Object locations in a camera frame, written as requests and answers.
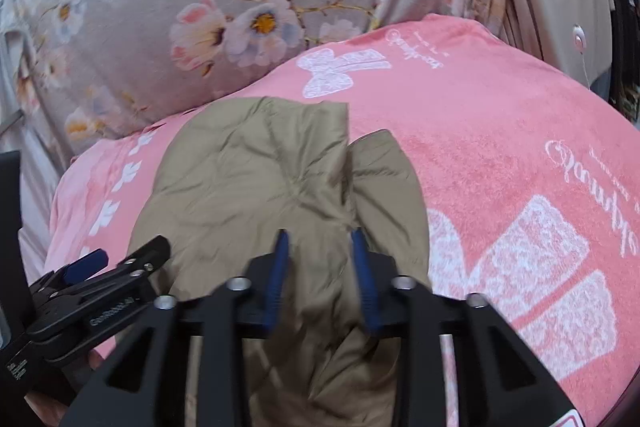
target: pink blanket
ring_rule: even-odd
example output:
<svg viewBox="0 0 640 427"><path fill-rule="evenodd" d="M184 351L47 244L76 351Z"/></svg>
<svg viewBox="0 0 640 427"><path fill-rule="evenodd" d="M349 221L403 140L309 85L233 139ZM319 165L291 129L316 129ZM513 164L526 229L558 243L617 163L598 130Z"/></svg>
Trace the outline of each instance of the pink blanket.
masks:
<svg viewBox="0 0 640 427"><path fill-rule="evenodd" d="M390 129L422 183L434 291L489 295L586 424L603 419L640 362L640 134L628 122L478 23L442 16L316 48L236 96L349 102L353 139ZM98 247L124 257L162 153L193 115L78 159L56 195L48 268Z"/></svg>

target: pink flower print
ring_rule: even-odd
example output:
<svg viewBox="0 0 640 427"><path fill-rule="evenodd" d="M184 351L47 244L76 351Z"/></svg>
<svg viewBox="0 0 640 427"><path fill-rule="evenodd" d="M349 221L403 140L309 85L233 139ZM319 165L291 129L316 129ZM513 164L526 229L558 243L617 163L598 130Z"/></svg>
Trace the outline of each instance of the pink flower print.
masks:
<svg viewBox="0 0 640 427"><path fill-rule="evenodd" d="M214 0L189 4L171 26L171 59L181 70L191 71L213 61L222 49L225 15Z"/></svg>

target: metal bolt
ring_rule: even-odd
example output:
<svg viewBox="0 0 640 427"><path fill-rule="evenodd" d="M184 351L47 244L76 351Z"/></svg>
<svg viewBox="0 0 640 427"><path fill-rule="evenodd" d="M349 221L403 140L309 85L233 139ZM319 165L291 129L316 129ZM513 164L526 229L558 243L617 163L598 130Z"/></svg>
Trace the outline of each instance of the metal bolt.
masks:
<svg viewBox="0 0 640 427"><path fill-rule="evenodd" d="M154 306L159 310L170 310L175 308L177 299L171 295L161 295L154 300Z"/></svg>
<svg viewBox="0 0 640 427"><path fill-rule="evenodd" d="M489 301L481 293L469 293L466 296L466 303L472 308L484 308L489 305Z"/></svg>
<svg viewBox="0 0 640 427"><path fill-rule="evenodd" d="M391 281L391 284L398 290L413 290L415 288L416 282L413 277L401 275L400 277L395 277Z"/></svg>
<svg viewBox="0 0 640 427"><path fill-rule="evenodd" d="M226 282L226 287L234 292L241 292L251 287L251 281L246 277L233 277Z"/></svg>

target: khaki jacket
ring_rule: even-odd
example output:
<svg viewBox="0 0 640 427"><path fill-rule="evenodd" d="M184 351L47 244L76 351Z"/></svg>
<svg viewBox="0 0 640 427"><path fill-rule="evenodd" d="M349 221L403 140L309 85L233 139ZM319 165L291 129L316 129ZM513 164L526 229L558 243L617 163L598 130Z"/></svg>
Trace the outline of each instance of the khaki jacket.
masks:
<svg viewBox="0 0 640 427"><path fill-rule="evenodd" d="M388 131L349 145L346 104L236 98L214 102L169 146L129 250L167 237L172 257L155 284L191 299L240 275L286 229L280 324L269 340L244 344L254 425L388 426L399 343L364 329L351 261L357 227L371 250L427 282L422 191Z"/></svg>

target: yellow flower center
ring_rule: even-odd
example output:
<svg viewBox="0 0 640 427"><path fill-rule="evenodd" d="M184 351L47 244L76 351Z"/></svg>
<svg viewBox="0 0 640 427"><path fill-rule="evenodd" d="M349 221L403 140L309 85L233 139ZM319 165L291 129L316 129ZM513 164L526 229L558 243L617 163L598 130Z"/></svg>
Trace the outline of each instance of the yellow flower center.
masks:
<svg viewBox="0 0 640 427"><path fill-rule="evenodd" d="M58 10L58 16L60 17L60 20L62 20L62 22L69 19L70 13L71 13L71 6L69 5L69 3L63 4Z"/></svg>
<svg viewBox="0 0 640 427"><path fill-rule="evenodd" d="M76 133L76 132L86 132L88 130L89 130L89 126L87 126L86 123L81 122L81 121L70 122L66 126L66 132L68 134L73 134L73 133Z"/></svg>
<svg viewBox="0 0 640 427"><path fill-rule="evenodd" d="M276 29L276 17L274 17L273 13L260 14L251 24L251 29L262 35L271 33Z"/></svg>

